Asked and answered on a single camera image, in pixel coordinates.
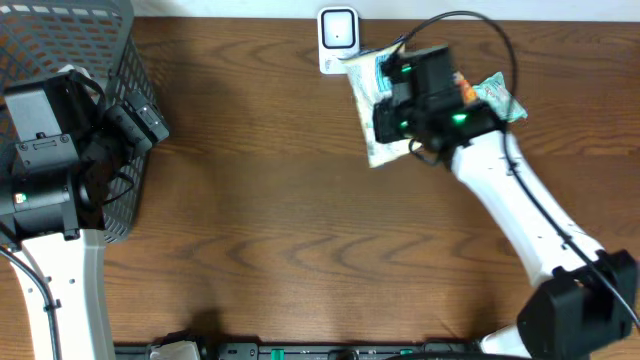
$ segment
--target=table surface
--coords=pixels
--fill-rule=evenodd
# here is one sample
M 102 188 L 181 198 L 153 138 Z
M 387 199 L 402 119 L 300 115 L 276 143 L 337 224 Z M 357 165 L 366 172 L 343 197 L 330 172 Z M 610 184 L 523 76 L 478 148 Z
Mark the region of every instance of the table surface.
M 362 21 L 362 43 L 416 24 Z M 639 25 L 504 26 L 529 111 L 514 131 L 531 166 L 607 249 L 640 254 Z M 514 321 L 532 289 L 509 242 L 445 169 L 410 157 L 368 168 L 347 78 L 318 70 L 315 21 L 149 18 L 134 34 L 173 132 L 151 156 L 133 234 L 107 248 L 116 342 L 184 328 L 420 342 Z M 507 75 L 482 23 L 436 24 L 415 47 L 444 42 L 473 83 Z M 4 262 L 0 280 L 0 352 L 31 359 Z M 633 335 L 594 358 L 638 351 Z

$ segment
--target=white device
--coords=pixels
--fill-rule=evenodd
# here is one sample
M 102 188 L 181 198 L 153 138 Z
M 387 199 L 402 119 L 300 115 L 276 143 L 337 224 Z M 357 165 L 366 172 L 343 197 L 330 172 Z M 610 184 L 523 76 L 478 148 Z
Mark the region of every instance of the white device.
M 101 230 L 81 230 L 76 240 L 62 233 L 26 239 L 15 256 L 45 279 L 59 301 L 60 353 L 64 360 L 114 360 L 115 351 L 104 296 L 104 249 Z M 51 360 L 51 334 L 44 300 L 33 281 L 13 265 L 22 288 L 36 360 Z
M 470 146 L 459 146 L 453 154 L 451 171 L 487 208 L 502 232 L 516 250 L 529 277 L 537 288 L 553 277 L 553 269 L 562 267 L 573 271 L 585 266 L 524 193 L 510 174 L 502 147 L 503 134 L 493 131 L 471 139 Z M 534 197 L 560 226 L 572 236 L 573 242 L 592 261 L 598 260 L 596 251 L 602 245 L 571 220 L 540 182 L 524 159 L 512 134 L 507 146 L 518 172 Z M 482 352 L 531 358 L 516 325 L 485 336 L 480 342 Z
M 340 59 L 360 52 L 358 13 L 348 6 L 332 6 L 318 13 L 318 64 L 323 74 L 345 74 Z

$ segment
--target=plastic basket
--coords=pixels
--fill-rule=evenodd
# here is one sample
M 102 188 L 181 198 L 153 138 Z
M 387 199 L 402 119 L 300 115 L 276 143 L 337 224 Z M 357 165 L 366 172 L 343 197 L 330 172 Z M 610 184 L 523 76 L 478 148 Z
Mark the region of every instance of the plastic basket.
M 133 8 L 129 0 L 0 0 L 0 104 L 12 81 L 67 64 L 84 67 L 104 89 L 108 104 L 140 89 L 155 102 L 151 83 L 131 37 Z M 10 174 L 17 140 L 8 110 L 0 112 L 0 178 Z M 135 180 L 134 189 L 105 206 L 105 240 L 127 238 L 137 212 L 147 156 L 121 170 Z M 111 195 L 129 185 L 116 179 Z

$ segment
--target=black cable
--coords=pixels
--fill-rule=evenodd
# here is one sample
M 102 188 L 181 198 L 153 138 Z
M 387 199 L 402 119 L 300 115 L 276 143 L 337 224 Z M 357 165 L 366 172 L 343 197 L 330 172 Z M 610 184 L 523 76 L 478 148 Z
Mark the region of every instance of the black cable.
M 386 360 L 440 360 L 440 359 L 452 359 L 452 360 L 523 360 L 525 358 L 519 356 L 510 355 L 497 355 L 497 354 L 485 354 L 481 352 L 435 352 L 428 351 L 423 353 L 412 353 L 404 355 L 396 355 L 387 358 Z
M 431 166 L 437 166 L 438 164 L 440 164 L 440 156 L 436 156 L 436 158 L 432 161 L 427 159 L 424 155 L 420 154 L 416 149 L 414 149 L 413 145 L 415 145 L 416 141 L 418 141 L 418 139 L 409 140 L 409 152 L 411 153 L 411 155 L 417 157 L 420 161 Z
M 123 173 L 123 172 L 116 173 L 116 177 L 127 181 L 131 185 L 129 185 L 129 187 L 125 191 L 123 191 L 122 193 L 118 194 L 117 196 L 115 196 L 115 197 L 113 197 L 113 198 L 111 198 L 109 200 L 106 200 L 102 205 L 109 205 L 112 202 L 120 199 L 121 197 L 125 196 L 129 191 L 133 190 L 133 188 L 136 186 L 135 182 L 133 181 L 133 178 L 131 176 Z
M 53 296 L 49 291 L 49 287 L 45 282 L 36 274 L 29 266 L 23 263 L 15 255 L 13 255 L 4 246 L 0 246 L 0 255 L 4 256 L 18 269 L 22 270 L 36 285 L 42 297 L 44 298 L 44 311 L 47 312 L 49 318 L 49 335 L 51 336 L 51 350 L 53 351 L 53 360 L 61 359 L 60 355 L 60 338 L 58 336 L 58 323 L 56 320 L 56 308 L 57 304 L 53 301 Z
M 522 177 L 520 176 L 518 171 L 516 171 L 518 164 L 515 161 L 513 161 L 513 158 L 509 153 L 507 137 L 509 133 L 509 116 L 511 116 L 511 113 L 513 111 L 513 105 L 516 99 L 516 91 L 518 89 L 518 61 L 516 60 L 516 54 L 515 54 L 515 50 L 513 49 L 513 45 L 511 44 L 511 40 L 509 39 L 509 36 L 505 33 L 505 31 L 502 29 L 502 27 L 500 27 L 498 23 L 491 20 L 490 18 L 473 11 L 450 11 L 444 14 L 437 15 L 429 20 L 426 20 L 422 22 L 420 25 L 418 25 L 416 28 L 411 30 L 411 32 L 407 34 L 407 36 L 405 36 L 405 38 L 402 40 L 401 45 L 398 46 L 398 48 L 396 48 L 396 50 L 392 53 L 391 57 L 397 56 L 397 53 L 402 47 L 402 45 L 406 44 L 409 40 L 411 40 L 420 30 L 426 28 L 427 26 L 437 21 L 440 21 L 444 18 L 451 17 L 451 16 L 472 16 L 472 17 L 479 18 L 483 20 L 486 24 L 491 26 L 491 28 L 493 28 L 498 33 L 498 35 L 500 35 L 500 37 L 502 38 L 504 45 L 507 48 L 507 51 L 509 53 L 509 58 L 511 61 L 511 89 L 510 89 L 511 100 L 509 101 L 509 106 L 507 107 L 507 115 L 506 115 L 506 118 L 504 119 L 504 126 L 502 129 L 503 131 L 502 146 L 503 146 L 503 151 L 505 155 L 505 161 L 507 162 L 507 168 L 509 169 L 510 173 L 513 174 L 514 178 L 516 179 L 516 181 L 518 182 L 518 184 L 520 185 L 524 193 L 527 195 L 531 203 L 533 203 L 533 205 L 536 207 L 536 209 L 538 209 L 540 214 L 545 218 L 545 220 L 549 223 L 549 225 L 551 225 L 551 227 L 558 233 L 558 236 L 560 236 L 560 238 L 565 242 L 565 244 L 567 244 L 567 246 L 569 246 L 569 248 L 571 248 L 571 250 L 582 261 L 584 261 L 584 263 L 587 265 L 587 267 L 593 273 L 593 275 L 595 275 L 595 277 L 602 283 L 602 285 L 611 293 L 611 295 L 613 295 L 613 297 L 629 313 L 629 316 L 634 322 L 636 329 L 640 331 L 640 319 L 638 319 L 638 314 L 636 314 L 633 307 L 629 305 L 629 303 L 627 303 L 627 301 L 622 297 L 620 292 L 618 292 L 616 287 L 613 286 L 613 284 L 611 284 L 609 279 L 607 279 L 607 277 L 595 266 L 593 261 L 591 261 L 591 259 L 589 259 L 589 257 L 576 245 L 571 235 L 567 234 L 560 227 L 560 225 L 556 223 L 556 221 L 551 217 L 551 215 L 549 215 L 547 210 L 540 204 L 540 202 L 538 201 L 538 199 L 536 199 L 533 193 L 531 193 L 531 190 L 529 189 L 527 184 L 524 182 L 524 180 L 522 180 Z
M 69 71 L 69 76 L 71 80 L 79 82 L 80 84 L 90 88 L 91 90 L 95 91 L 96 94 L 98 94 L 98 103 L 96 104 L 98 114 L 96 118 L 98 119 L 98 122 L 102 121 L 102 117 L 104 116 L 104 113 L 107 111 L 107 97 L 104 94 L 104 90 L 102 90 L 102 87 L 100 86 L 100 84 L 98 84 L 97 82 L 84 76 L 84 74 L 75 70 Z

